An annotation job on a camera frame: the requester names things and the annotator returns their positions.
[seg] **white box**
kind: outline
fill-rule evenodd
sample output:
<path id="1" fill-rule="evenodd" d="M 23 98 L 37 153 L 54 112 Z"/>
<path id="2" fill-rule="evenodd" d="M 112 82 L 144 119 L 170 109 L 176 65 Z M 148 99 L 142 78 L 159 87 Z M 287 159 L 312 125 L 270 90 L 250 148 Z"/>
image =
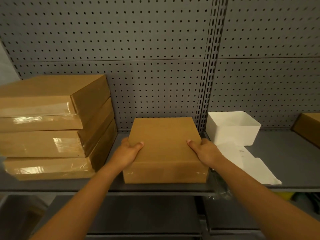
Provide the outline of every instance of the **white box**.
<path id="1" fill-rule="evenodd" d="M 233 141 L 237 146 L 251 146 L 260 127 L 258 121 L 243 111 L 209 112 L 205 131 L 216 145 Z"/>

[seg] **brown cardboard box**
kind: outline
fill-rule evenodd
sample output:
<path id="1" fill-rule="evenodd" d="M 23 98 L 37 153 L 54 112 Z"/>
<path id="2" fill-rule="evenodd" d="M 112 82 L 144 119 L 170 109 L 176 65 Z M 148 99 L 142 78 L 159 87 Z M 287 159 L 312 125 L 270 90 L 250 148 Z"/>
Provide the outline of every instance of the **brown cardboard box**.
<path id="1" fill-rule="evenodd" d="M 320 113 L 302 113 L 292 130 L 320 148 Z"/>
<path id="2" fill-rule="evenodd" d="M 110 97 L 104 75 L 37 76 L 0 86 L 0 131 L 82 129 Z"/>
<path id="3" fill-rule="evenodd" d="M 116 136 L 113 120 L 86 158 L 7 158 L 3 164 L 18 180 L 90 178 L 104 165 Z"/>
<path id="4" fill-rule="evenodd" d="M 123 170 L 125 183 L 205 183 L 203 165 L 187 140 L 201 143 L 192 118 L 135 118 L 130 145 L 144 147 L 132 165 Z"/>
<path id="5" fill-rule="evenodd" d="M 5 157 L 87 157 L 114 118 L 109 98 L 83 129 L 0 133 Z"/>

